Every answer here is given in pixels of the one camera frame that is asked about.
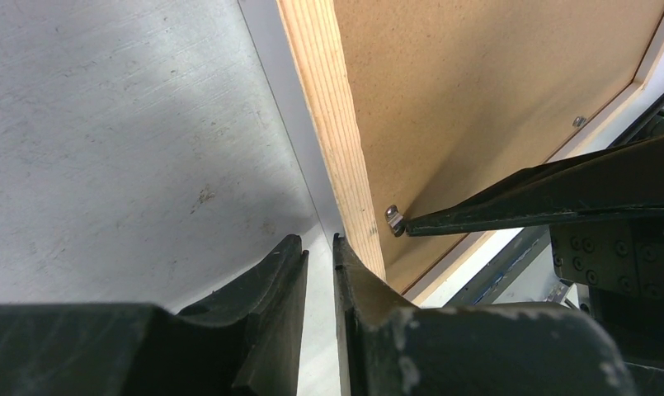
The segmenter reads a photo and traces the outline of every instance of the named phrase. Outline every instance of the white paint mark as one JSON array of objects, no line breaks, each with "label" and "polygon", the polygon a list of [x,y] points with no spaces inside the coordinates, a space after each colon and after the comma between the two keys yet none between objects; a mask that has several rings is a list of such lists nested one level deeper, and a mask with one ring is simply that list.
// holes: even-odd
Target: white paint mark
[{"label": "white paint mark", "polygon": [[607,363],[607,362],[602,362],[599,364],[599,368],[601,368],[601,371],[606,374],[606,383],[611,385],[614,388],[618,388],[620,386],[620,378],[619,378],[619,372],[616,370],[614,365]]},{"label": "white paint mark", "polygon": [[458,310],[455,307],[444,307],[440,308],[439,311],[441,311],[443,314],[448,314],[448,315],[455,315],[458,313]]},{"label": "white paint mark", "polygon": [[414,309],[403,308],[398,309],[395,314],[395,318],[392,321],[393,328],[393,338],[395,341],[395,346],[398,350],[403,351],[404,346],[407,343],[407,338],[405,337],[404,330],[405,327],[410,324],[414,318]]},{"label": "white paint mark", "polygon": [[408,356],[400,356],[399,369],[402,372],[402,391],[404,394],[410,394],[412,387],[419,384],[421,378],[419,369]]},{"label": "white paint mark", "polygon": [[483,312],[509,318],[511,320],[518,320],[521,315],[536,320],[540,316],[545,316],[555,320],[560,320],[565,315],[572,314],[566,309],[543,309],[543,308],[515,308],[515,307],[500,307],[499,305],[486,306],[480,309]]}]

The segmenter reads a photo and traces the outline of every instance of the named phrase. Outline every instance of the black machine part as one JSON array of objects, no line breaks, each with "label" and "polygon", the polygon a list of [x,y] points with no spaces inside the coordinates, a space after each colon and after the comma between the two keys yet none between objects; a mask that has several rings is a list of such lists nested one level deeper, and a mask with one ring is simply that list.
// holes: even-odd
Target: black machine part
[{"label": "black machine part", "polygon": [[301,246],[285,237],[178,315],[151,304],[0,305],[0,395],[295,394]]},{"label": "black machine part", "polygon": [[334,241],[344,395],[632,395],[606,332],[557,304],[419,309]]},{"label": "black machine part", "polygon": [[[619,343],[628,364],[664,377],[659,125],[640,129],[649,139],[518,171],[449,209],[403,219],[402,226],[410,237],[549,226],[555,273],[589,286],[589,314]],[[650,394],[646,383],[638,385]]]}]

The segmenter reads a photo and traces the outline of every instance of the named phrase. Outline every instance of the white edge strip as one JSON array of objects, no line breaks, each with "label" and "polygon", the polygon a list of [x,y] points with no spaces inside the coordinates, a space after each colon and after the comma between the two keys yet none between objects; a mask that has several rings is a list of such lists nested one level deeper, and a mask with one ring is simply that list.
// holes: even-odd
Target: white edge strip
[{"label": "white edge strip", "polygon": [[331,248],[334,233],[343,233],[344,227],[280,19],[278,3],[276,0],[238,1]]},{"label": "white edge strip", "polygon": [[[651,78],[643,90],[639,90],[640,83],[633,82],[621,92],[607,107],[580,130],[570,141],[558,150],[550,159],[558,161],[585,153],[591,153],[608,147],[635,119],[637,119],[650,105],[664,93],[664,53],[655,68]],[[451,264],[460,259],[461,255],[469,251],[473,243],[477,242],[484,233],[477,236],[468,235],[440,262],[422,277],[405,297],[422,308],[441,307],[487,265],[517,234],[514,230],[501,230],[495,232],[482,246],[478,247],[460,265],[453,274],[443,281],[425,299],[420,299],[425,290],[436,279],[448,271]]]}]

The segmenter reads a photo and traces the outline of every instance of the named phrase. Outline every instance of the metal bracket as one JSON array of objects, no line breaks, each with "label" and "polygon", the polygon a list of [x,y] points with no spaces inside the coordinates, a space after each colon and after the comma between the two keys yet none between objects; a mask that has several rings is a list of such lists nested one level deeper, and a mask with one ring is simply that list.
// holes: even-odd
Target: metal bracket
[{"label": "metal bracket", "polygon": [[393,235],[399,237],[404,233],[405,220],[401,213],[399,213],[396,205],[389,206],[385,211],[385,220],[393,230]]}]

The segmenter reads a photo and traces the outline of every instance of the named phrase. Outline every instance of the gray metal surface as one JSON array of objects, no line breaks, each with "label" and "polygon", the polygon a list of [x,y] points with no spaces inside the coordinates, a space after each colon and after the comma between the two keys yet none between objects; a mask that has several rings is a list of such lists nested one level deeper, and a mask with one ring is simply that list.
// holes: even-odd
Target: gray metal surface
[{"label": "gray metal surface", "polygon": [[334,234],[344,233],[344,227],[280,19],[278,2],[238,1],[331,249]]},{"label": "gray metal surface", "polygon": [[547,226],[524,228],[445,306],[493,304],[549,244]]},{"label": "gray metal surface", "polygon": [[0,0],[0,302],[177,309],[317,222],[236,0]]},{"label": "gray metal surface", "polygon": [[494,304],[545,301],[559,281],[553,269],[553,250],[548,245],[494,300]]}]

